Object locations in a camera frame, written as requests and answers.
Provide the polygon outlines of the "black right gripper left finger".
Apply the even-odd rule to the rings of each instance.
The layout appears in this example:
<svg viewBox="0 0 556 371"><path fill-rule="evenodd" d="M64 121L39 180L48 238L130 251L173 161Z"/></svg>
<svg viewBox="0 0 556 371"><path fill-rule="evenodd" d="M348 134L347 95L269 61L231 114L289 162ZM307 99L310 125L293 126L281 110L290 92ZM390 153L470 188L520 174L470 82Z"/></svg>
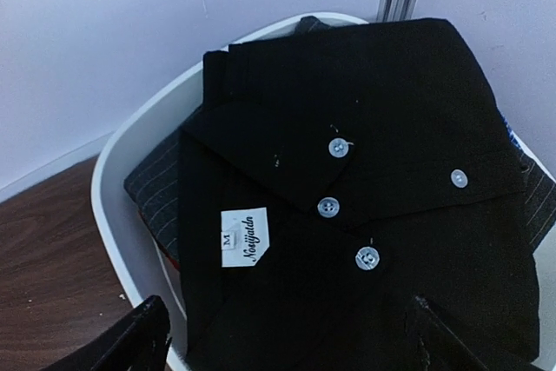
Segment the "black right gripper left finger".
<svg viewBox="0 0 556 371"><path fill-rule="evenodd" d="M171 344L169 311L158 295L148 297L91 343L45 369L164 370Z"/></svg>

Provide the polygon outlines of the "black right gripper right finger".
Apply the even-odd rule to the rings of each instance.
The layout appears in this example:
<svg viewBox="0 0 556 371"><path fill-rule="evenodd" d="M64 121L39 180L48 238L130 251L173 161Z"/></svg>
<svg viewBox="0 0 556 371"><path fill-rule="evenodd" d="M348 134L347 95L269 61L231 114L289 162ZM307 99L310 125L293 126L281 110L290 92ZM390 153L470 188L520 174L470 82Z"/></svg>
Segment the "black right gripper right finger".
<svg viewBox="0 0 556 371"><path fill-rule="evenodd" d="M422 295L415 295L407 309L406 333L416 343L422 370L537 369Z"/></svg>

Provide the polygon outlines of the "black long sleeve shirt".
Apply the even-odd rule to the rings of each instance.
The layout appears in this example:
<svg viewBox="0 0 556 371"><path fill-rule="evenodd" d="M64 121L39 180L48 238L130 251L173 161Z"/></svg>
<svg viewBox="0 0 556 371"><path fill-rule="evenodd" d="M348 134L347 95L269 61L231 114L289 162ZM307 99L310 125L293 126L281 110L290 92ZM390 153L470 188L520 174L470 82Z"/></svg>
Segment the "black long sleeve shirt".
<svg viewBox="0 0 556 371"><path fill-rule="evenodd" d="M520 160L445 20L207 53L178 190L194 370L468 369L458 343L539 355Z"/></svg>

